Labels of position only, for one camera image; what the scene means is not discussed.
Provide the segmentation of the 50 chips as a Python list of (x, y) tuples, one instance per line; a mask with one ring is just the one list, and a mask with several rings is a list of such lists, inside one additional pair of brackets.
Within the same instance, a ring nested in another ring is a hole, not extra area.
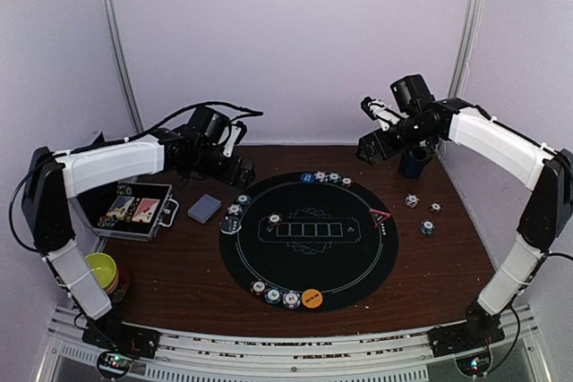
[(330, 183), (340, 183), (341, 175), (338, 173), (330, 173), (328, 176), (328, 180)]
[(269, 288), (264, 294), (266, 303), (275, 305), (282, 302), (282, 292), (276, 288)]
[(236, 198), (236, 203), (241, 206), (248, 206), (251, 202), (251, 197), (247, 194), (241, 194)]

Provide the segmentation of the grey card deck box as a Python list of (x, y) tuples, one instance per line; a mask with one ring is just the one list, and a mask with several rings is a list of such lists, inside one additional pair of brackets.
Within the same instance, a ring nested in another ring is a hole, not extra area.
[(209, 194), (201, 196), (188, 210), (189, 218), (205, 224), (221, 207), (221, 201)]

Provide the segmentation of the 10 chips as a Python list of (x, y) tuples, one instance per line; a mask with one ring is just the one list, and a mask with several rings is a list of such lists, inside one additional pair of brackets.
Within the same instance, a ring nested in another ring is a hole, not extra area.
[(288, 310), (296, 310), (301, 305), (301, 294), (297, 291), (287, 291), (282, 295), (283, 306)]
[(227, 207), (227, 213), (230, 216), (240, 216), (243, 213), (243, 208), (239, 204), (232, 204)]
[(323, 183), (328, 180), (328, 175), (323, 171), (318, 171), (314, 174), (315, 180), (317, 182)]

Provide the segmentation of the blue white 10 chip stack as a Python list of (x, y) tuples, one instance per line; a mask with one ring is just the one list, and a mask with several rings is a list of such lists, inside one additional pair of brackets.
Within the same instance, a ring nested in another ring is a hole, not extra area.
[(405, 197), (405, 204), (409, 208), (416, 208), (420, 203), (420, 198), (416, 194), (407, 194)]

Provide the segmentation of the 100 chips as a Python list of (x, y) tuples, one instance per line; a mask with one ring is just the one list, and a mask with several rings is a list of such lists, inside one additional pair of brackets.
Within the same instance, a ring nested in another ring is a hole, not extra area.
[(281, 224), (282, 216), (279, 214), (271, 214), (268, 216), (267, 221), (270, 226), (277, 226)]
[(261, 280), (255, 280), (251, 283), (250, 291), (255, 296), (263, 296), (268, 290), (268, 286)]
[(344, 178), (341, 180), (341, 185), (342, 185), (343, 187), (350, 187), (350, 186), (352, 185), (352, 183), (353, 183), (353, 181), (352, 181), (352, 179), (349, 178), (349, 177), (344, 177)]

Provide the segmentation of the green blue 50 chip stack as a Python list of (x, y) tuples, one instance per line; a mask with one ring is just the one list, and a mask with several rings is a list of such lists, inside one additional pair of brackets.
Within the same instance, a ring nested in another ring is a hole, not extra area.
[(420, 230), (423, 235), (432, 235), (435, 229), (435, 223), (429, 219), (425, 219), (420, 225)]

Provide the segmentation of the blue small blind button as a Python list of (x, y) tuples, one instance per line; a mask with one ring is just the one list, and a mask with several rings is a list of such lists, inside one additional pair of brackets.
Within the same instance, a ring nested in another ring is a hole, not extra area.
[(300, 176), (302, 183), (315, 183), (317, 181), (315, 173), (302, 173)]

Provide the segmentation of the orange big blind button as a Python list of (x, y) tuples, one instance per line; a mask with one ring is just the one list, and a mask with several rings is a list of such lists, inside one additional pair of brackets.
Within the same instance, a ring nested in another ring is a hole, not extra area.
[(315, 288), (309, 288), (302, 292), (301, 303), (306, 309), (316, 310), (323, 304), (323, 294)]

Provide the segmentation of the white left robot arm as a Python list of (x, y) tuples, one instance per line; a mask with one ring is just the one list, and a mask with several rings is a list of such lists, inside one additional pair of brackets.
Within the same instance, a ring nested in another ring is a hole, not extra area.
[(81, 312), (97, 320), (93, 333), (108, 349), (123, 348), (129, 332), (107, 315), (108, 287), (80, 251), (71, 214), (100, 236), (152, 239), (172, 198), (162, 185), (138, 183), (145, 174), (198, 175), (240, 190), (219, 226), (221, 257), (238, 284), (269, 303), (338, 310), (389, 276), (398, 229), (382, 201), (338, 172), (256, 181), (253, 163), (235, 153), (251, 116), (242, 109), (232, 119), (219, 103), (207, 102), (193, 106), (189, 122), (173, 130), (157, 124), (130, 138), (34, 152), (20, 190), (35, 250)]

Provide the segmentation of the dark blue mug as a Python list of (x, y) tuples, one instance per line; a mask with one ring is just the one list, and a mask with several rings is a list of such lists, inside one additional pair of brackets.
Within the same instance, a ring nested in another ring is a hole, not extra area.
[(398, 172), (408, 179), (417, 179), (431, 162), (432, 152), (427, 147), (417, 146), (406, 149), (400, 158)]

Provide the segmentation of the clear round dealer button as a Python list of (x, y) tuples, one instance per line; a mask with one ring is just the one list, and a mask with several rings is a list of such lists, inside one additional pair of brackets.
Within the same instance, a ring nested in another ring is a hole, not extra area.
[(241, 228), (242, 224), (238, 216), (225, 216), (219, 223), (219, 231), (226, 235), (236, 234)]

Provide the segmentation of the red black 100 chip stack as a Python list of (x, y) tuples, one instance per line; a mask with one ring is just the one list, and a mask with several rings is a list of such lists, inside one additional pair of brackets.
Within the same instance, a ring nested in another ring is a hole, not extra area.
[(430, 204), (429, 206), (429, 210), (433, 213), (433, 214), (439, 214), (442, 211), (442, 206), (440, 203), (438, 202), (433, 202)]

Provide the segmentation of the aluminium poker case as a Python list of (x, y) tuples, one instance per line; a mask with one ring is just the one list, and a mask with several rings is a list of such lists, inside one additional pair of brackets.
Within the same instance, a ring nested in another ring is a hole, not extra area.
[(84, 212), (101, 237), (151, 242), (175, 222), (180, 204), (171, 185), (112, 183), (85, 195)]

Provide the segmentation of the right aluminium frame post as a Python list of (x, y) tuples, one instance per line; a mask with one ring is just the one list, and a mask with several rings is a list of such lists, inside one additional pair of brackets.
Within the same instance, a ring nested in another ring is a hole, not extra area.
[(484, 0), (466, 0), (466, 10), (461, 29), (458, 52), (450, 79), (448, 98), (459, 98), (469, 74), (469, 60), (475, 44)]

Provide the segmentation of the aluminium frame post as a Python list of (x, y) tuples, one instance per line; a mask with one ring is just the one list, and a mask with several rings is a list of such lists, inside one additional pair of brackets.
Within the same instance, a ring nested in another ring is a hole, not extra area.
[(128, 70), (124, 47), (115, 9), (115, 0), (102, 0), (107, 20), (107, 30), (111, 41), (112, 57), (120, 84), (120, 89), (126, 104), (127, 113), (134, 130), (143, 131), (140, 110), (133, 93), (133, 85)]
[(484, 0), (466, 0), (466, 10), (461, 29), (458, 52), (450, 79), (448, 98), (459, 98), (469, 74), (469, 60), (475, 44)]

